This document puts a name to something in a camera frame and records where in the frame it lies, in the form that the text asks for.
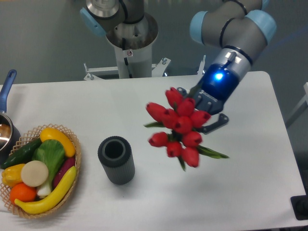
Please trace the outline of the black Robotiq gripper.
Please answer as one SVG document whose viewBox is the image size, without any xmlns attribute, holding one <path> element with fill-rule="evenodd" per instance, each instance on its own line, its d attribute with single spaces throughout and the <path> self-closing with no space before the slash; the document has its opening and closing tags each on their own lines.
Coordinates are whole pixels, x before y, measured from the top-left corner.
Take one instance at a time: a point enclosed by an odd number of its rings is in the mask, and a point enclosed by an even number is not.
<svg viewBox="0 0 308 231">
<path fill-rule="evenodd" d="M 177 91 L 184 99 L 195 100 L 195 108 L 215 115 L 223 110 L 224 103 L 239 84 L 239 76 L 228 65 L 212 64 L 191 90 L 178 87 Z M 196 131 L 209 134 L 229 122 L 229 117 L 223 113 L 217 114 L 217 120 L 209 125 L 197 128 Z"/>
</svg>

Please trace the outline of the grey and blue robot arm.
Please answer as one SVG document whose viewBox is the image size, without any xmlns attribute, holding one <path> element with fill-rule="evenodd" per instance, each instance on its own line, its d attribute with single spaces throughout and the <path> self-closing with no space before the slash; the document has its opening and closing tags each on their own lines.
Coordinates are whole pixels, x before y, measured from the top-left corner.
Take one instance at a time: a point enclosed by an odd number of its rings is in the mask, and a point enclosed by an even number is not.
<svg viewBox="0 0 308 231">
<path fill-rule="evenodd" d="M 190 22 L 190 36 L 200 44 L 220 48 L 207 70 L 201 63 L 199 82 L 178 92 L 196 101 L 196 109 L 218 115 L 217 122 L 202 126 L 211 131 L 228 123 L 224 103 L 271 41 L 277 26 L 264 9 L 266 0 L 225 0 L 214 12 L 198 12 Z M 144 11 L 142 0 L 88 0 L 80 10 L 87 28 L 106 37 L 115 50 L 120 78 L 162 76 L 167 60 L 152 63 L 152 45 L 158 35 L 155 19 Z"/>
</svg>

